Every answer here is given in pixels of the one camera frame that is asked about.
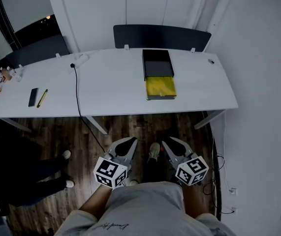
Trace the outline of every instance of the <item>desk leg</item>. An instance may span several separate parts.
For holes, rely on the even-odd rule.
[[[108,130],[103,126],[102,117],[86,116],[86,118],[98,129],[103,135],[108,134]]]
[[[19,129],[23,130],[23,131],[26,131],[26,132],[29,132],[29,133],[32,132],[32,130],[30,130],[29,128],[24,127],[23,125],[13,121],[12,119],[9,119],[9,118],[0,118],[0,119],[9,123],[10,125],[12,125],[16,128],[19,128]]]
[[[209,122],[211,122],[212,120],[214,120],[215,118],[217,118],[218,116],[220,116],[221,114],[223,114],[225,112],[224,110],[215,110],[213,113],[211,113],[210,115],[208,115],[205,119],[203,119],[202,121],[200,121],[198,124],[196,124],[194,126],[195,129],[199,129],[203,126],[205,126],[206,124],[208,124]]]

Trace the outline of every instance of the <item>white cube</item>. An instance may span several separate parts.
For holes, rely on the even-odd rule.
[[[175,176],[186,185],[193,185],[204,179],[208,169],[205,160],[199,156],[179,164]]]
[[[115,189],[127,178],[127,167],[99,157],[93,173],[97,182]]]

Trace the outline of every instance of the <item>wall outlet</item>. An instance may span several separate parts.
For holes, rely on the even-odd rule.
[[[234,211],[234,215],[238,215],[238,209],[235,207],[231,207],[231,210]]]
[[[238,189],[237,189],[237,188],[231,188],[231,189],[229,190],[229,192],[230,192],[231,195],[235,195],[235,196],[238,195]]]

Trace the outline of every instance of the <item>white sneaker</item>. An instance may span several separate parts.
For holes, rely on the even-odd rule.
[[[66,151],[62,154],[62,156],[63,156],[66,160],[68,160],[68,159],[70,158],[70,156],[71,156],[70,150],[66,150]]]
[[[71,180],[66,180],[66,187],[73,188],[75,186],[75,182]]]
[[[138,185],[138,184],[139,184],[139,183],[138,183],[137,180],[132,180],[132,181],[130,181],[130,183],[129,183],[130,186],[134,186],[134,185]]]
[[[151,144],[150,145],[149,158],[148,158],[147,162],[149,162],[150,158],[154,158],[156,161],[158,161],[159,153],[160,153],[160,144],[159,143]]]

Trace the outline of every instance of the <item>yellow cloth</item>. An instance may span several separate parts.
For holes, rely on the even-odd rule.
[[[174,81],[170,76],[146,77],[148,96],[176,96]]]

